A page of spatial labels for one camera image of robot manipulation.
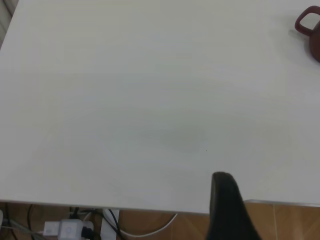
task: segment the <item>white table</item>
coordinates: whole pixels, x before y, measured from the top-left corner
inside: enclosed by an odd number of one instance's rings
[[[294,30],[317,3],[20,0],[0,200],[208,213],[226,171],[244,200],[320,204],[320,64]]]

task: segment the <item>wooden floor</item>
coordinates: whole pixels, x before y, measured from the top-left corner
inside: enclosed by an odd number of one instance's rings
[[[10,218],[27,225],[29,205],[9,204]],[[261,203],[246,204],[249,215],[264,240],[318,240],[320,239],[320,207],[272,205]],[[68,218],[69,208],[61,206],[35,205],[31,215],[34,231],[42,231],[45,221],[59,221]],[[120,227],[133,234],[145,234],[162,227],[172,217],[169,213],[123,210],[120,212]],[[101,219],[92,217],[96,229]],[[179,214],[165,230],[142,240],[204,240],[209,217],[196,214]],[[18,240],[31,240],[29,235],[16,231]],[[1,240],[13,240],[6,230],[0,231]]]

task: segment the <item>white surface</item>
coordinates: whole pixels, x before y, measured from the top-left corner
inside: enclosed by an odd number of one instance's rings
[[[0,51],[0,199],[209,212],[320,203],[316,0],[21,0]]]
[[[60,221],[44,222],[43,236],[58,236],[60,229]]]
[[[115,219],[118,220],[120,211],[115,209],[113,209],[112,211],[115,216]],[[106,217],[106,219],[110,220],[109,221],[110,223],[115,222],[108,208],[103,209],[103,215]],[[117,239],[116,232],[110,227],[110,225],[106,222],[106,220],[102,219],[101,240],[116,240],[116,239]]]
[[[81,240],[84,223],[80,219],[63,219],[60,223],[58,240]]]

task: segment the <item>teapot handle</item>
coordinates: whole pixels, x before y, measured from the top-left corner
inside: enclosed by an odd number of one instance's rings
[[[305,16],[307,16],[308,14],[318,14],[318,15],[320,15],[320,6],[310,6],[310,7],[308,7],[306,10],[304,10],[304,12],[303,13],[301,13],[301,15],[298,17],[298,19],[295,21],[295,25],[294,25],[294,27],[295,27],[295,29],[298,31],[298,32],[300,32],[300,33],[302,33],[302,34],[304,34],[304,35],[307,35],[307,36],[311,36],[311,34],[313,33],[313,30],[312,29],[309,29],[309,28],[307,28],[307,27],[305,27],[305,26],[302,26],[301,25],[301,20],[305,17]]]

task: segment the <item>black object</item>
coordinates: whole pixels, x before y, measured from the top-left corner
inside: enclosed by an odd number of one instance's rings
[[[81,237],[89,240],[94,240],[95,237],[97,237],[98,239],[101,240],[101,236],[98,233],[93,231],[91,228],[88,228],[85,226],[82,228]]]
[[[79,207],[76,207],[76,208],[74,209],[73,214],[72,214],[69,218],[70,218],[70,219],[79,219],[78,212],[79,212]]]
[[[225,172],[212,176],[207,240],[261,240],[246,210],[235,179]]]
[[[96,210],[82,210],[80,213],[92,213],[92,214],[94,214],[94,215],[100,216],[101,218],[103,218],[103,219],[106,221],[107,224],[109,224],[109,226],[113,229],[113,231],[116,232],[116,234],[119,236],[119,238],[120,238],[121,240],[126,240],[126,238],[121,234],[121,232],[118,231],[118,229],[115,228],[115,227],[111,224],[111,222],[109,222],[109,220],[103,215],[103,213],[101,213],[101,212],[99,212],[99,211],[96,211]]]

